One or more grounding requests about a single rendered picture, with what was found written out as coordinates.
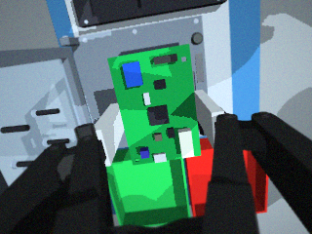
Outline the green circuit board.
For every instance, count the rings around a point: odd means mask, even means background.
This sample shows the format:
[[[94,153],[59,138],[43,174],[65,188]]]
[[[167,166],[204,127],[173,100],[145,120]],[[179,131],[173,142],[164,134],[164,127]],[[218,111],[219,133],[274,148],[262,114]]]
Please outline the green circuit board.
[[[189,44],[107,60],[133,165],[201,156]]]

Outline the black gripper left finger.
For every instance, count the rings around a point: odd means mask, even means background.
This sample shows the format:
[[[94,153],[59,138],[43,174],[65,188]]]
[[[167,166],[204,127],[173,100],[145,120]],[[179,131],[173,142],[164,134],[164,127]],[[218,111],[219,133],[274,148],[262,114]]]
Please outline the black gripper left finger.
[[[0,234],[49,234],[54,225],[53,234],[103,234],[114,226],[106,167],[124,130],[112,103],[95,124],[74,129],[77,145],[47,147],[0,195]]]

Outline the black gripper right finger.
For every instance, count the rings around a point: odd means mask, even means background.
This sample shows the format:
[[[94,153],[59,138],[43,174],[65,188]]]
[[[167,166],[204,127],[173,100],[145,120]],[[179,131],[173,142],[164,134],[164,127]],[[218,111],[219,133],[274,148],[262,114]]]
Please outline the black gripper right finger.
[[[214,149],[202,234],[260,234],[244,150],[312,234],[312,140],[272,113],[238,121],[203,90],[194,95],[197,120]]]

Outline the red bin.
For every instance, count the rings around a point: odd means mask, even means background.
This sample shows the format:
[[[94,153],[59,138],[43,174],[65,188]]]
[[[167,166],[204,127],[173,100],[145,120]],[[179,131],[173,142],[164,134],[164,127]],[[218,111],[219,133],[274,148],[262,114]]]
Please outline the red bin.
[[[193,216],[204,215],[205,213],[208,181],[211,181],[212,173],[214,149],[207,137],[200,138],[200,147],[201,156],[185,158]],[[267,213],[268,176],[254,159],[251,151],[244,151],[244,153],[248,180],[252,185],[256,213]]]

